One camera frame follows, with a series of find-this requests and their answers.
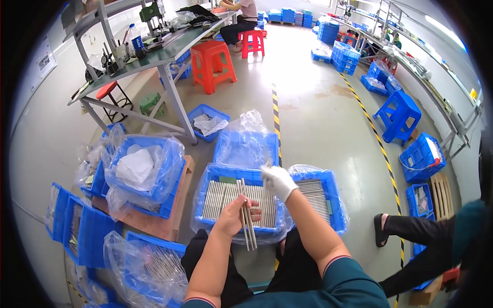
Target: wooden pallet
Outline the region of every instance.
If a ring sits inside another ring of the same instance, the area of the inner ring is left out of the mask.
[[[192,181],[192,175],[195,169],[195,162],[192,157],[190,155],[185,155],[184,158],[185,167],[180,176],[175,201],[173,202],[173,208],[171,209],[169,219],[146,215],[135,209],[131,209],[128,213],[117,213],[115,216],[118,220],[157,238],[176,241],[178,238],[181,216],[183,214],[183,209],[185,208],[185,199],[188,195],[188,189],[190,188],[190,182]],[[92,204],[94,207],[109,214],[106,199],[93,197]]]
[[[272,24],[274,23],[274,25],[284,25],[284,24],[288,24],[288,25],[291,25],[291,26],[296,26],[295,23],[287,23],[285,21],[273,21],[273,20],[269,20],[269,24]]]
[[[435,220],[439,221],[451,218],[454,215],[454,205],[452,203],[447,175],[444,172],[439,172],[432,176],[430,180]]]

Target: round red stool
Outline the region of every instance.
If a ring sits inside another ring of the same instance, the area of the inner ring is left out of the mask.
[[[262,57],[265,56],[264,51],[264,34],[261,30],[251,30],[238,33],[238,39],[242,39],[243,35],[243,47],[242,58],[248,58],[249,52],[262,51]]]
[[[221,61],[220,55],[224,53],[226,63]],[[224,42],[210,40],[192,47],[192,72],[193,84],[200,83],[206,94],[215,92],[215,85],[221,81],[231,78],[236,82],[235,70],[231,62],[228,46]]]
[[[117,87],[120,89],[121,93],[123,93],[123,96],[125,97],[124,99],[121,99],[119,101],[116,101],[113,96],[111,95],[111,91],[113,91],[113,89],[115,87]],[[96,94],[96,99],[97,100],[101,100],[103,99],[106,95],[109,96],[109,98],[111,99],[111,101],[113,102],[113,104],[115,106],[118,106],[118,107],[121,107],[121,108],[125,108],[125,106],[130,106],[130,110],[132,110],[134,108],[134,104],[132,104],[132,102],[130,101],[130,98],[128,98],[128,96],[125,94],[125,92],[122,90],[122,88],[120,87],[120,85],[118,84],[117,81],[114,81],[112,83],[109,83],[107,84],[106,86],[102,87],[98,93]],[[125,103],[123,104],[123,106],[119,106],[118,103],[121,102],[121,101],[125,101]],[[105,113],[106,113],[106,116],[108,116],[108,119],[112,122],[113,120],[115,119],[115,116],[118,114],[118,112],[114,112],[114,113],[111,113],[111,111],[108,112],[108,110],[106,110],[106,108],[103,107],[103,109],[105,110]],[[127,117],[127,115],[124,115],[122,114],[122,118],[118,121],[116,121],[117,123],[118,122],[121,122],[123,121],[125,118]]]

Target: green shirt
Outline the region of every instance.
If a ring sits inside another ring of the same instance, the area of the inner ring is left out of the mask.
[[[183,308],[212,308],[209,302],[190,299]],[[388,300],[381,286],[350,257],[334,258],[325,269],[323,288],[317,291],[260,293],[234,308],[247,307],[386,307]]]
[[[469,245],[483,232],[487,216],[487,208],[481,200],[469,202],[457,212],[452,241],[454,266],[461,262]]]

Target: black pants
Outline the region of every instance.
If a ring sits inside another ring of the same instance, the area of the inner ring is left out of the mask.
[[[410,216],[387,218],[385,233],[426,246],[403,269],[379,282],[387,297],[411,290],[452,268],[454,223],[455,217],[438,222]]]
[[[238,16],[237,24],[222,27],[219,32],[221,33],[226,45],[233,45],[240,41],[238,39],[238,33],[253,30],[256,26],[256,21],[245,21],[241,18],[241,16]]]
[[[181,265],[189,281],[202,256],[207,238],[207,232],[200,229],[188,244],[185,255],[181,259]],[[278,269],[265,292],[305,292],[321,288],[322,279],[316,262],[303,247],[298,230],[289,231],[286,236],[284,255],[279,260]],[[221,307],[232,307],[251,296],[253,292],[249,290],[247,282],[236,270],[233,258],[230,256],[226,282],[221,294]]]

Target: black slipper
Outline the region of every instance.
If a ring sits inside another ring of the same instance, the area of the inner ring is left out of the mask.
[[[388,240],[388,235],[382,231],[382,216],[383,214],[377,214],[373,217],[373,223],[375,224],[375,244],[377,247],[384,247]]]

